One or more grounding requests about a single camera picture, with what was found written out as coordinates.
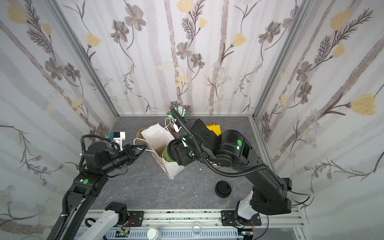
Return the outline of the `white paper gift bag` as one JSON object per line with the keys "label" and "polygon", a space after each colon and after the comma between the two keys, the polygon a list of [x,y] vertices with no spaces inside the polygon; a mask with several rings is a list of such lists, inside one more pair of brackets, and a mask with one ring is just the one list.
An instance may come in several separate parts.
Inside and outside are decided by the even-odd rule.
{"label": "white paper gift bag", "polygon": [[137,145],[146,145],[147,150],[159,167],[164,171],[169,179],[174,178],[177,174],[179,174],[185,167],[179,166],[177,163],[168,163],[160,158],[155,149],[161,146],[168,146],[169,142],[174,140],[175,138],[169,132],[168,127],[165,127],[165,118],[160,118],[158,121],[149,121],[149,118],[145,118],[144,125],[142,128],[146,128],[145,131],[142,132],[145,140],[137,141],[136,137],[133,140],[134,144]]}

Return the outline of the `brown pulp cup carrier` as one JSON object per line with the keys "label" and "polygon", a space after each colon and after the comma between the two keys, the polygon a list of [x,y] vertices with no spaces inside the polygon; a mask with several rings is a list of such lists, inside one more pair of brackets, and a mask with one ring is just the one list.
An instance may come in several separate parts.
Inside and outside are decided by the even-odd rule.
{"label": "brown pulp cup carrier", "polygon": [[157,155],[160,157],[160,158],[163,158],[163,152],[164,150],[167,149],[167,146],[161,146],[161,147],[158,147],[157,149],[155,149],[155,152],[157,153]]}

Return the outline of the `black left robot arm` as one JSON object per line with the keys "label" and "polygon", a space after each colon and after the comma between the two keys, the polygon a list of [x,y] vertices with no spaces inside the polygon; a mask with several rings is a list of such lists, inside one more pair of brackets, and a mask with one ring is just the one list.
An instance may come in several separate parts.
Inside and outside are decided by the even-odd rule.
{"label": "black left robot arm", "polygon": [[147,149],[146,145],[122,145],[114,138],[83,135],[78,175],[62,200],[62,212],[48,240],[73,240],[84,217],[111,178],[110,173],[132,165]]}

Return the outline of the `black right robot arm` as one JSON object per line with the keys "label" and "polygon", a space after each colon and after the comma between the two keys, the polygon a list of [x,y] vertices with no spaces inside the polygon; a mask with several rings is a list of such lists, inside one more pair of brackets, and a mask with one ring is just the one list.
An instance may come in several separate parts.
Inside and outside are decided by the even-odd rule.
{"label": "black right robot arm", "polygon": [[250,194],[237,203],[229,226],[245,227],[257,214],[274,216],[292,212],[294,204],[288,198],[291,179],[274,173],[243,134],[226,130],[217,135],[202,120],[186,120],[177,108],[170,110],[178,129],[178,138],[167,147],[172,161],[180,166],[199,161],[220,176],[245,177],[253,184]]}

